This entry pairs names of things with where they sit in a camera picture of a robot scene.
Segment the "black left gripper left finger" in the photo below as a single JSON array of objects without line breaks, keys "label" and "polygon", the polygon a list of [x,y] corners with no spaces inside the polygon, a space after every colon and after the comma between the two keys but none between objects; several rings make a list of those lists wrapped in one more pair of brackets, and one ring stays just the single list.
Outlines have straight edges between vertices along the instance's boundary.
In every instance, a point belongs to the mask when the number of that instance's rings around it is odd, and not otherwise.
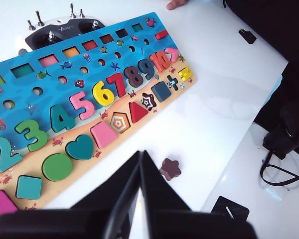
[{"label": "black left gripper left finger", "polygon": [[130,236],[141,155],[136,151],[109,179],[72,206],[88,213],[84,219],[85,231],[79,239],[127,239]]}]

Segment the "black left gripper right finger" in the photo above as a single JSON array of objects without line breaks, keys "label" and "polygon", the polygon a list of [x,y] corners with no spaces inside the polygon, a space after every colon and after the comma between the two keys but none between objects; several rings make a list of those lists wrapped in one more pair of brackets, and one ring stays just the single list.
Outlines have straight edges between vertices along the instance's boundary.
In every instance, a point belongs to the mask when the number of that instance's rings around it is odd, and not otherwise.
[{"label": "black left gripper right finger", "polygon": [[175,238],[174,215],[177,211],[190,211],[190,207],[163,179],[147,151],[142,152],[140,174],[149,237],[151,239]]}]

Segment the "person's bare hand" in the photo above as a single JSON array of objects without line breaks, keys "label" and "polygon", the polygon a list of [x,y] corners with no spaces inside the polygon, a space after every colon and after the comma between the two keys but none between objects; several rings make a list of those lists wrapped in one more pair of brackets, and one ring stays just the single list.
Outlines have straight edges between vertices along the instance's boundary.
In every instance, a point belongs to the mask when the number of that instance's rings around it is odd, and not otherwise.
[{"label": "person's bare hand", "polygon": [[167,5],[167,10],[174,10],[180,6],[183,6],[188,3],[188,0],[171,0]]}]

